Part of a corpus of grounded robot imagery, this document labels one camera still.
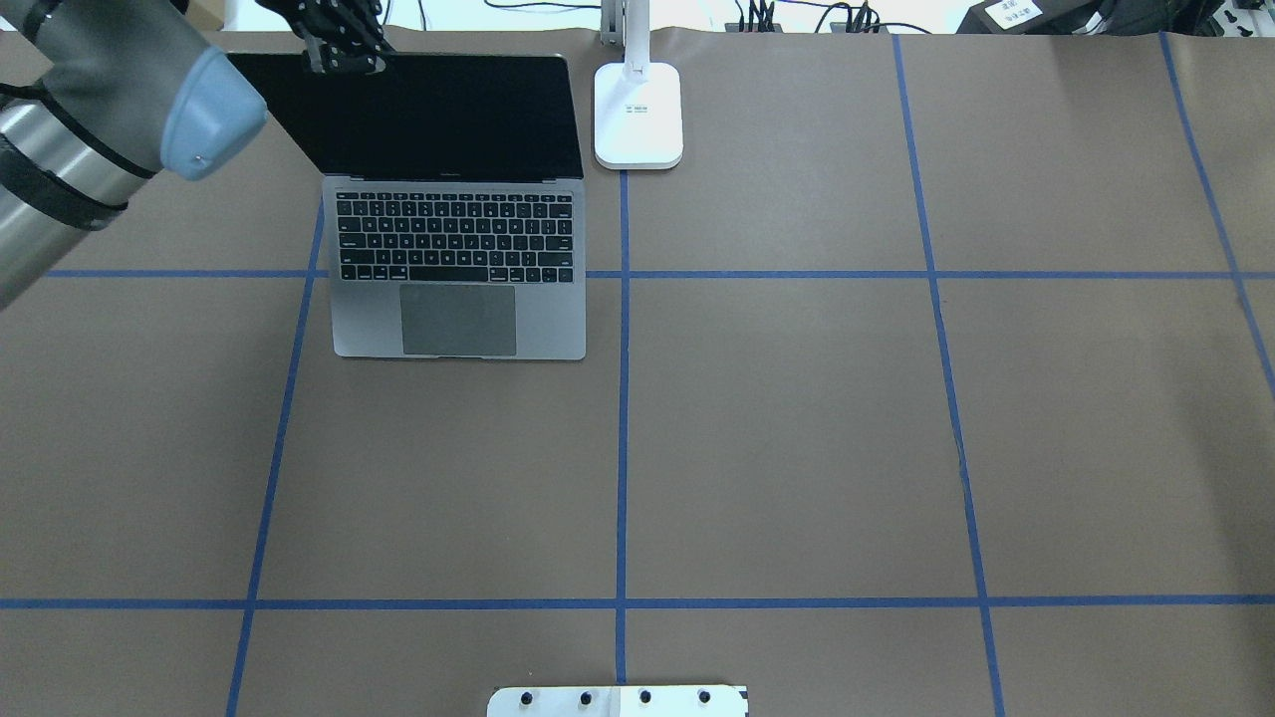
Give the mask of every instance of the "laptop screen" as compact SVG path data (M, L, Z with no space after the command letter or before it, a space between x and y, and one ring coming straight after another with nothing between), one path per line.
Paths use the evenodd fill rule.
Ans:
M328 175L380 180L583 177L562 57L386 56L372 75L315 75L301 55L231 54Z

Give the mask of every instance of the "cable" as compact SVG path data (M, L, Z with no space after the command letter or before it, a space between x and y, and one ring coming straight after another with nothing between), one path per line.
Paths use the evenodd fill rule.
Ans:
M602 5L569 5L566 3L542 3L542 1L536 1L536 3L515 3L513 5L497 5L497 4L492 3L491 0L482 0L482 1L488 8L495 8L497 10L516 10L519 8L542 8L542 6L547 6L547 8L564 8L566 10L601 10L602 9Z
M802 5L813 5L815 3L801 3L801 4ZM845 10L845 24L847 26L850 24L850 15L854 14L854 8L852 8L849 3L833 3L831 5L820 5L820 8L824 8L824 14L819 17L819 23L815 24L815 32L816 33L819 33L819 31L824 27L824 20L827 19L829 13L831 13L833 10L835 10L838 8L841 8L841 9Z
M876 32L877 29L884 28L884 27L910 27L912 29L921 31L921 32L923 32L926 34L933 34L928 29L926 29L926 28L923 28L921 26L914 26L912 23L875 23L875 24L864 26L864 27L859 28L856 32Z

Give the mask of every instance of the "silver laptop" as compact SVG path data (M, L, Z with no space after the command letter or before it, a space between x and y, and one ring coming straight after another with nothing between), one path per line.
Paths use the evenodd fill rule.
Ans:
M584 172L562 57L402 54L337 77L296 55L231 59L324 174L337 353L584 357Z

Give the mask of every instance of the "desk lamp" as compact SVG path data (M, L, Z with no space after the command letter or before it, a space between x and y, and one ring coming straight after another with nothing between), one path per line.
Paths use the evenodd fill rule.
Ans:
M625 20L625 61L593 75L593 152L609 170L667 170L682 159L682 78L650 61L649 0L607 1Z

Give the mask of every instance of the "white label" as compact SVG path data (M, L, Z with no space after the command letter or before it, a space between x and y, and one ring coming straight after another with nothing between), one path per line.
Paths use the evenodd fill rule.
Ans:
M987 14L996 20L996 24L1001 26L1001 29L1010 29L1031 18L1039 18L1044 13L1031 0L1003 0L996 5L988 5Z

